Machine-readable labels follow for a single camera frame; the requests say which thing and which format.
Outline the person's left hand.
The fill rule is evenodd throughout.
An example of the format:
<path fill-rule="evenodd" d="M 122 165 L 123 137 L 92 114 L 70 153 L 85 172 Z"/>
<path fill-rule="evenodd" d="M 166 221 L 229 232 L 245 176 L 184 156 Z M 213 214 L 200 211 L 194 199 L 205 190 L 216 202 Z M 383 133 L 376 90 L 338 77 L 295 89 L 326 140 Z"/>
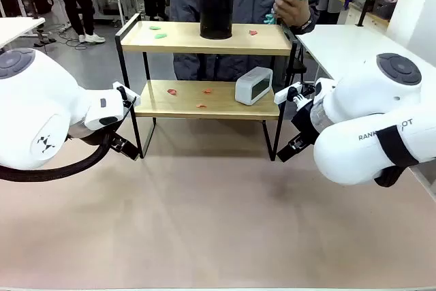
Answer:
<path fill-rule="evenodd" d="M 273 9 L 288 27 L 300 28 L 311 18 L 308 0 L 275 0 Z"/>

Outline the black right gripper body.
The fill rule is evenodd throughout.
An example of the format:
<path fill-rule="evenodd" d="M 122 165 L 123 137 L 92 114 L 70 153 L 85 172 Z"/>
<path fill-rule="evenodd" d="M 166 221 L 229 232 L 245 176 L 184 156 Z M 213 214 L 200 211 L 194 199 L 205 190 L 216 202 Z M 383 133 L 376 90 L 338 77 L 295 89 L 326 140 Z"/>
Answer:
<path fill-rule="evenodd" d="M 299 131 L 299 134 L 304 134 L 307 137 L 307 140 L 314 145 L 320 133 L 315 129 L 311 122 L 310 114 L 312 107 L 313 105 L 304 105 L 301 109 L 297 110 L 292 119 L 292 123 Z"/>

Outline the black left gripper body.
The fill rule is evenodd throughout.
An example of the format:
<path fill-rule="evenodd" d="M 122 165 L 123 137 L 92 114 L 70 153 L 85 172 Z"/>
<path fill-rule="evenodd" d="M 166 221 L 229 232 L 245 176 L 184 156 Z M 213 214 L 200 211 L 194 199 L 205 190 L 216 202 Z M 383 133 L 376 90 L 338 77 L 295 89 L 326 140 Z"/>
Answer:
<path fill-rule="evenodd" d="M 102 130 L 102 147 L 103 150 L 121 151 L 123 149 L 123 137 L 112 130 Z"/>

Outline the grey storage basket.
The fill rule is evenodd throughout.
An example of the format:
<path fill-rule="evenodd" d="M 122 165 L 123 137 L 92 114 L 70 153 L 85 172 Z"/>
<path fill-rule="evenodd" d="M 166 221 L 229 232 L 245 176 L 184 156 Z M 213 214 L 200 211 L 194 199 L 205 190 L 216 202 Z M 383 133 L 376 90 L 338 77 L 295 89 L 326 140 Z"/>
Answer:
<path fill-rule="evenodd" d="M 398 0 L 375 0 L 373 6 L 374 15 L 385 20 L 390 20 L 397 2 Z"/>

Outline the white digital clock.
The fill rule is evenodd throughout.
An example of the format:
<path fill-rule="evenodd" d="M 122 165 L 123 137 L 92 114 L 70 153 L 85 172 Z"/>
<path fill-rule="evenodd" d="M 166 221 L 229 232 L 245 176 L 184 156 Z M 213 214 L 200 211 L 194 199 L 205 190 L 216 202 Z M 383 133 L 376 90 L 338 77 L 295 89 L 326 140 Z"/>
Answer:
<path fill-rule="evenodd" d="M 255 67 L 242 75 L 235 84 L 235 100 L 252 106 L 272 89 L 273 71 Z"/>

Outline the white desk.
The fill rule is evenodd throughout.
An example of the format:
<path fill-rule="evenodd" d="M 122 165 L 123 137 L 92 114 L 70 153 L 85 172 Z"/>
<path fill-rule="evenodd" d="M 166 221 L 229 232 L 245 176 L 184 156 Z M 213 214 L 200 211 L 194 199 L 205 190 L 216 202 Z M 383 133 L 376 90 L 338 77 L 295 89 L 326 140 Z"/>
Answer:
<path fill-rule="evenodd" d="M 0 48 L 45 23 L 45 18 L 7 17 L 0 18 Z"/>

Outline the two-tier wood metal shelf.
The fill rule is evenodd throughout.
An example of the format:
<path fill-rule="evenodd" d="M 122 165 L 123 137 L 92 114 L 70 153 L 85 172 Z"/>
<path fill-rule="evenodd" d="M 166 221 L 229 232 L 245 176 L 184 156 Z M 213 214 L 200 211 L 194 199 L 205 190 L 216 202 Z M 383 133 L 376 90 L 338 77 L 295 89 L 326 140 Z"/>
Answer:
<path fill-rule="evenodd" d="M 158 26 L 161 29 L 150 30 L 150 26 Z M 258 34 L 249 35 L 249 30 L 256 30 Z M 168 36 L 155 39 L 155 35 L 159 33 L 167 33 Z M 225 40 L 208 40 L 200 36 L 200 24 L 197 22 L 143 21 L 140 14 L 134 14 L 116 33 L 115 44 L 125 85 L 129 84 L 129 76 L 124 53 L 140 52 L 144 61 L 146 85 L 142 91 L 141 104 L 130 110 L 140 157 L 146 155 L 156 126 L 155 123 L 151 124 L 146 140 L 142 141 L 137 120 L 144 117 L 152 120 L 183 118 L 259 121 L 262 123 L 268 156 L 271 160 L 276 158 L 285 104 L 276 105 L 273 102 L 272 91 L 269 91 L 258 104 L 246 106 L 234 99 L 233 82 L 153 80 L 147 55 L 157 52 L 258 55 L 272 59 L 288 57 L 289 61 L 285 66 L 285 85 L 289 86 L 295 74 L 297 45 L 287 39 L 280 26 L 235 24 L 232 27 L 232 37 Z M 170 95 L 168 89 L 177 90 L 177 95 Z M 205 89 L 213 91 L 211 94 L 204 94 Z M 207 108 L 196 108 L 198 104 L 207 105 Z"/>

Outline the black backpack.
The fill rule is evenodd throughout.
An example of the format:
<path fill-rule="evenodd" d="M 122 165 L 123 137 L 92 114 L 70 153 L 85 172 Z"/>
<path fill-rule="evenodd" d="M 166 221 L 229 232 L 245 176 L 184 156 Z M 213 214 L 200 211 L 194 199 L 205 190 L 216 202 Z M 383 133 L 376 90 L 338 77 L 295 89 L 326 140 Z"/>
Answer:
<path fill-rule="evenodd" d="M 53 0 L 33 0 L 33 2 L 39 15 L 51 12 L 54 5 Z"/>

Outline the black mesh pen holder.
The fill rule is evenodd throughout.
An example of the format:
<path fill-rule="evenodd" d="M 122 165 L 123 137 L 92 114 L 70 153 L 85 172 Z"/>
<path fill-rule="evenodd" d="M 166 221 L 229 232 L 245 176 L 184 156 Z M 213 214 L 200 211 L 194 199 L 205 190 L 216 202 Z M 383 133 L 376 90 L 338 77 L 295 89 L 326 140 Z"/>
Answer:
<path fill-rule="evenodd" d="M 208 40 L 232 37 L 234 0 L 200 0 L 200 36 Z"/>

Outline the white side table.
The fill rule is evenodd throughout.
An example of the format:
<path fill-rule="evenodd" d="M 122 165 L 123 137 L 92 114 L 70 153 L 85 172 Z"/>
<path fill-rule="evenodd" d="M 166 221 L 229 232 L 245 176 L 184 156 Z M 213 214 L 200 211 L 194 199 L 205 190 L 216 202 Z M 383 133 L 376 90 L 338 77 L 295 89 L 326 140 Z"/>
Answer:
<path fill-rule="evenodd" d="M 317 25 L 297 39 L 319 68 L 334 79 L 365 59 L 388 52 L 394 44 L 384 34 L 356 25 Z"/>

